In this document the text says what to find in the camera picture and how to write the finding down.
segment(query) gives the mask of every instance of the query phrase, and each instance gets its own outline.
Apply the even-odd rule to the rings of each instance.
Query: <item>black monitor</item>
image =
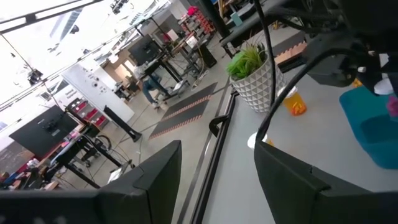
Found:
[[[45,157],[78,123],[53,106],[23,125],[10,137],[38,157]]]
[[[143,36],[130,49],[130,57],[137,61],[137,65],[141,66],[145,62],[151,62],[159,54],[158,45],[152,40],[150,35]]]

